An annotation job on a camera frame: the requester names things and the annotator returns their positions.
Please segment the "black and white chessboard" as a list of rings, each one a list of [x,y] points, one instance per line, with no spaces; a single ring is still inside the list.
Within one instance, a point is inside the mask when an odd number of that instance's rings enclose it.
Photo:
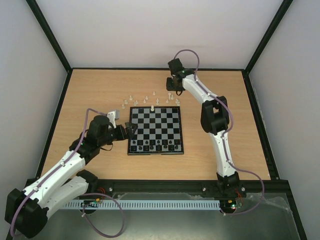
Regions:
[[[130,108],[129,121],[137,124],[134,137],[128,141],[127,154],[135,155],[183,155],[184,141],[182,131],[181,109],[179,106],[156,106],[154,111],[147,106],[133,106]],[[154,140],[154,145],[150,145],[150,140]],[[157,140],[160,140],[161,151],[156,151]],[[163,140],[167,140],[167,145],[163,145]],[[136,151],[131,151],[131,146],[136,146]]]

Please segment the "white chess piece cluster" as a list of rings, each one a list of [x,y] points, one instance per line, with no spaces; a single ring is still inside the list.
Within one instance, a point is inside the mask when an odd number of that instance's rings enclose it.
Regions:
[[[169,99],[169,100],[173,100],[173,99],[174,99],[173,94],[171,94],[170,92],[168,93],[168,99]]]

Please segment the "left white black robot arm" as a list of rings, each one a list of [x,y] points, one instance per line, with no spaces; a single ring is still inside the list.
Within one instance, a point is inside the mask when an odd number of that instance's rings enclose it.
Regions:
[[[95,116],[45,175],[23,190],[15,188],[8,194],[5,221],[10,224],[11,235],[19,231],[27,238],[35,237],[53,214],[95,187],[97,177],[84,167],[102,147],[132,138],[138,128],[131,122],[117,125],[116,120],[115,112]]]

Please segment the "black aluminium frame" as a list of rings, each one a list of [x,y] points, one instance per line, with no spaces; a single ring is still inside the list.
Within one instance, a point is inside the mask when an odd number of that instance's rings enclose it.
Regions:
[[[67,77],[63,85],[62,93],[59,98],[59,102],[54,114],[54,118],[50,127],[50,131],[45,143],[45,147],[40,159],[40,163],[36,172],[36,177],[40,177],[40,173],[43,170],[45,164],[45,158],[48,155],[49,147],[53,138],[53,134],[58,122],[58,118],[62,109],[63,101],[67,93],[69,82],[73,73],[74,68],[68,63],[56,37],[54,36],[45,16],[43,15],[38,3],[35,0],[27,1],[29,8],[31,9],[33,15],[37,19],[39,25],[41,26],[44,34],[49,40],[51,46],[53,47],[55,53],[57,54],[59,60],[61,61],[63,67],[67,72]],[[263,50],[267,46],[274,32],[276,31],[281,20],[287,13],[292,1],[284,0],[279,9],[277,10],[275,16],[273,17],[270,25],[268,26],[266,32],[264,33],[258,47],[254,51],[248,65],[245,69],[241,69],[243,81],[246,87],[248,99],[250,102],[251,110],[257,127],[260,143],[262,146],[265,161],[267,163],[267,168],[271,174],[270,180],[264,180],[264,189],[266,193],[285,193],[288,199],[288,204],[290,210],[292,211],[293,219],[296,225],[297,233],[300,239],[307,239],[298,208],[296,206],[290,184],[287,180],[280,179],[275,159],[272,154],[270,142],[267,137],[266,129],[263,126],[262,114],[259,113],[258,100],[254,95],[254,89],[249,77],[251,70],[257,63],[259,57],[261,56]],[[102,186],[112,185],[114,189],[119,190],[124,193],[186,193],[186,194],[198,194],[200,193],[200,186],[203,186],[205,180],[112,180],[112,179],[101,179],[97,181],[98,184]]]

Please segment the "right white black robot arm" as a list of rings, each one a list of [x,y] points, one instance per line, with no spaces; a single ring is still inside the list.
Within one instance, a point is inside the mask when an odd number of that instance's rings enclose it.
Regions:
[[[168,91],[188,91],[201,104],[200,124],[209,134],[217,164],[218,191],[229,196],[239,185],[239,174],[233,167],[233,160],[228,140],[230,111],[224,96],[211,92],[196,76],[191,68],[183,67],[179,58],[168,62],[171,77],[166,80]]]

